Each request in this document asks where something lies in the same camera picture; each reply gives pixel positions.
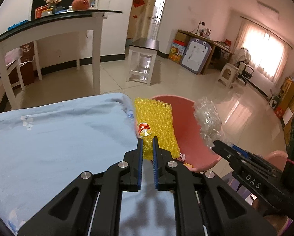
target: orange ball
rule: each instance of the orange ball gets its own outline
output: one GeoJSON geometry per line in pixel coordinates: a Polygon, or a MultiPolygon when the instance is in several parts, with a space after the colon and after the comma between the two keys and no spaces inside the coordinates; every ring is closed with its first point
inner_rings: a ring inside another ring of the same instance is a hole
{"type": "Polygon", "coordinates": [[[73,11],[85,11],[89,9],[89,0],[73,0],[71,6],[73,11]]]}

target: metal screw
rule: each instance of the metal screw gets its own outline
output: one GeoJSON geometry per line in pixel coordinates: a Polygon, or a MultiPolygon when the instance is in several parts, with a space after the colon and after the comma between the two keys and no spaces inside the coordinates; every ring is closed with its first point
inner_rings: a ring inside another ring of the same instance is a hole
{"type": "Polygon", "coordinates": [[[168,162],[168,166],[169,166],[170,168],[175,168],[177,165],[178,165],[178,164],[177,164],[177,162],[175,162],[175,161],[170,161],[170,162],[168,162]]]}
{"type": "Polygon", "coordinates": [[[91,174],[90,174],[90,172],[88,172],[88,171],[83,172],[83,173],[81,174],[81,178],[82,178],[82,179],[88,179],[88,178],[90,178],[90,177],[91,177],[91,174]]]}
{"type": "Polygon", "coordinates": [[[126,161],[121,161],[119,162],[119,167],[120,168],[126,168],[129,164],[126,161]]]}
{"type": "Polygon", "coordinates": [[[206,176],[207,178],[213,178],[213,177],[215,176],[215,173],[212,172],[212,171],[206,171],[206,172],[205,172],[205,176],[206,176]]]}

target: black tabletop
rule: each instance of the black tabletop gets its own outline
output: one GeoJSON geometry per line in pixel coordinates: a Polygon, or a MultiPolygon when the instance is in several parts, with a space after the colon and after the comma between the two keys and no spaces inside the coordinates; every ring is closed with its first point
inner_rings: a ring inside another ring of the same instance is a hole
{"type": "Polygon", "coordinates": [[[50,23],[53,21],[59,21],[59,20],[65,20],[65,19],[71,19],[71,18],[89,18],[92,16],[93,12],[123,13],[122,11],[111,11],[111,10],[87,10],[87,11],[68,11],[68,12],[53,14],[53,15],[49,15],[49,16],[28,21],[20,26],[17,26],[13,29],[6,31],[5,33],[0,35],[0,41],[8,39],[9,37],[15,34],[18,34],[22,31],[25,31],[27,29],[30,29],[42,24],[50,23]]]}
{"type": "Polygon", "coordinates": [[[130,44],[130,46],[158,51],[159,41],[147,38],[139,38],[130,44]]]}

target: white plastic stool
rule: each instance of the white plastic stool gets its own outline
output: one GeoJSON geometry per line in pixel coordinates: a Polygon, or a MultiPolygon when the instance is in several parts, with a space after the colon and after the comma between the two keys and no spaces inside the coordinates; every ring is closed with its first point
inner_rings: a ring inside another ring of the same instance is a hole
{"type": "Polygon", "coordinates": [[[159,50],[159,41],[157,41],[157,40],[140,38],[137,41],[130,44],[129,58],[128,58],[129,75],[128,75],[126,81],[129,81],[132,75],[144,76],[145,77],[144,79],[135,79],[135,81],[147,83],[147,85],[149,86],[150,81],[151,81],[152,72],[154,70],[154,63],[156,62],[158,50],[159,50]],[[133,52],[138,53],[138,58],[137,58],[138,66],[140,64],[140,57],[141,56],[150,59],[150,63],[148,64],[148,66],[146,68],[144,68],[144,70],[137,71],[137,70],[131,69],[133,52]]]}
{"type": "Polygon", "coordinates": [[[226,84],[227,88],[233,87],[233,82],[237,78],[239,69],[237,69],[234,65],[230,63],[226,63],[223,69],[221,70],[221,73],[218,77],[217,81],[222,81],[226,84]],[[229,79],[225,78],[226,75],[228,75],[228,71],[230,71],[230,77],[229,79]]]}

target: white curtain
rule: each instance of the white curtain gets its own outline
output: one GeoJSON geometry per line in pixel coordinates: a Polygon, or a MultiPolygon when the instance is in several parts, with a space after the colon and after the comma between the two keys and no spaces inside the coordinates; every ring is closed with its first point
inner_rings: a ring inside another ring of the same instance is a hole
{"type": "Polygon", "coordinates": [[[267,29],[243,19],[234,51],[243,47],[251,54],[249,65],[276,84],[284,70],[290,46],[267,29]]]}

